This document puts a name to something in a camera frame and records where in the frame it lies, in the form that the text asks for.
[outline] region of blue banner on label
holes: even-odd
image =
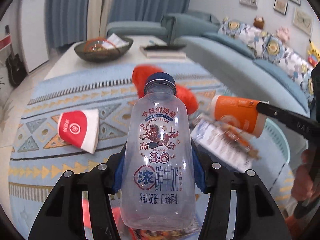
[[[168,119],[170,122],[173,121],[173,119],[165,114],[153,114],[153,115],[150,115],[149,117],[147,117],[145,119],[145,121],[149,121],[150,119],[152,118],[156,118],[156,117],[162,117],[162,118],[165,118],[165,119]]]

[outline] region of clear milk bottle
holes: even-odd
[[[132,228],[177,230],[195,216],[188,115],[167,73],[151,75],[133,107],[122,176],[121,217]]]

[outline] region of black guitar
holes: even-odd
[[[10,34],[9,26],[6,25],[5,32]],[[13,87],[17,87],[21,84],[24,78],[27,76],[24,63],[20,60],[19,54],[14,55],[12,43],[10,42],[10,55],[5,61],[5,65],[8,69],[9,82]]]

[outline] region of horse logo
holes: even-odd
[[[141,140],[149,139],[154,142],[154,148],[165,145],[169,150],[171,150],[171,146],[168,146],[168,142],[170,138],[176,138],[178,135],[179,132],[170,135],[166,133],[160,133],[159,127],[155,124],[152,124],[150,125],[149,133],[142,134],[144,137],[142,137]]]

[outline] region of guitar body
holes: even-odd
[[[10,54],[5,61],[5,65],[8,69],[10,84],[13,87],[17,87],[27,76],[26,68],[24,63],[20,60],[19,54],[16,54],[14,57]]]

